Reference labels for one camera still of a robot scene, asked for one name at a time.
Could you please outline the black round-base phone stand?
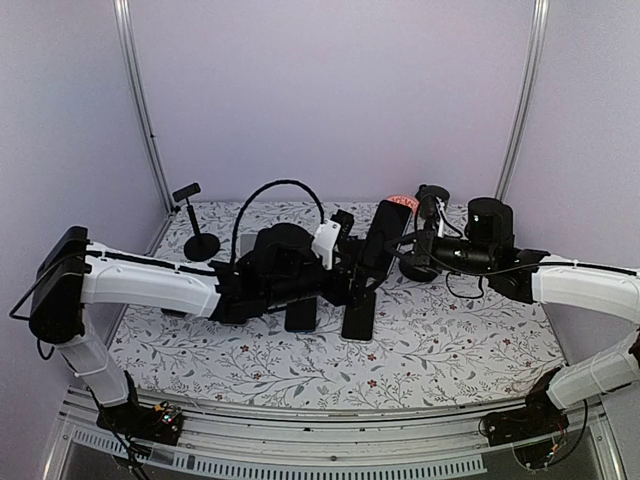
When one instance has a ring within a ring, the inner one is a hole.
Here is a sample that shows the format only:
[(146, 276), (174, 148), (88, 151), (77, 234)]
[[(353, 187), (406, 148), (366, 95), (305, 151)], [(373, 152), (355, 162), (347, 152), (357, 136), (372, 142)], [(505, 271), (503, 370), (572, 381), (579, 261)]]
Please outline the black round-base phone stand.
[(183, 253), (188, 260), (194, 262), (212, 259), (220, 250), (219, 238), (214, 234), (204, 233), (201, 230), (194, 206), (190, 202), (190, 198), (200, 192), (200, 185), (194, 182), (172, 193), (172, 198), (176, 203), (184, 202), (186, 204), (193, 235), (184, 244)]

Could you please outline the black tall phone stand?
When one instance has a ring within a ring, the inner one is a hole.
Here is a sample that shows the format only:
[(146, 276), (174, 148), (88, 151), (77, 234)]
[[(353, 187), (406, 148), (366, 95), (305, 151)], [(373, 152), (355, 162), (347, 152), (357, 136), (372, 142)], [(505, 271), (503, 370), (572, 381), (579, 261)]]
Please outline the black tall phone stand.
[(407, 279), (422, 283), (430, 283), (440, 275), (438, 270), (434, 270), (430, 267), (415, 266), (410, 264), (408, 261), (400, 261), (399, 270)]

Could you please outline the black phone with pink edge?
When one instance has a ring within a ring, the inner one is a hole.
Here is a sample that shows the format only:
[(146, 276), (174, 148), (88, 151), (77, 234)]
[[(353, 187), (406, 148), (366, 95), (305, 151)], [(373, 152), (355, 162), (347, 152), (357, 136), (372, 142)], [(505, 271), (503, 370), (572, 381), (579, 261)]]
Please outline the black phone with pink edge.
[(186, 313), (184, 313), (184, 312), (177, 311), (177, 310), (172, 310), (172, 309), (166, 309), (166, 308), (161, 308), (161, 312), (164, 315), (172, 316), (172, 317), (179, 317), (179, 318), (182, 318), (182, 317), (184, 317), (186, 315)]

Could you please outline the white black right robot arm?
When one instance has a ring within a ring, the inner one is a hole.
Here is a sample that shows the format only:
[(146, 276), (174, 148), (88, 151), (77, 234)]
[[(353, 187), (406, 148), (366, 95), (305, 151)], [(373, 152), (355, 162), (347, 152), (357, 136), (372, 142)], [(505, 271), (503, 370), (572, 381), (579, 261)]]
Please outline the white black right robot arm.
[[(639, 272), (584, 263), (515, 245), (512, 209), (495, 198), (467, 205), (463, 231), (447, 236), (442, 201), (420, 196), (414, 230), (385, 241), (385, 249), (415, 269), (477, 277), (500, 295), (524, 304), (559, 304), (639, 322)], [(565, 433), (566, 411), (594, 395), (612, 393), (639, 379), (639, 334), (574, 365), (551, 369), (531, 387), (522, 407), (491, 412), (479, 432), (492, 446)]]

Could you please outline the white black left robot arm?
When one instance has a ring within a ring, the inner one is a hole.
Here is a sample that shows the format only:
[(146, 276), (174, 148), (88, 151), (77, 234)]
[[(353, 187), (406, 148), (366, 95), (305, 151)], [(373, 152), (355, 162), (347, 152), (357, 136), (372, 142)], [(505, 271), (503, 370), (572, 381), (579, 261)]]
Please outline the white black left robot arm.
[(66, 231), (41, 263), (23, 296), (39, 344), (60, 352), (90, 389), (102, 429), (128, 438), (176, 445), (181, 410), (169, 403), (145, 407), (134, 381), (93, 330), (85, 308), (94, 303), (133, 304), (241, 325), (284, 311), (288, 331), (315, 325), (318, 298), (353, 311), (371, 303), (391, 260), (379, 225), (351, 235), (352, 216), (336, 212), (308, 232), (292, 223), (260, 230), (239, 260), (202, 269), (133, 255), (93, 242), (84, 227)]

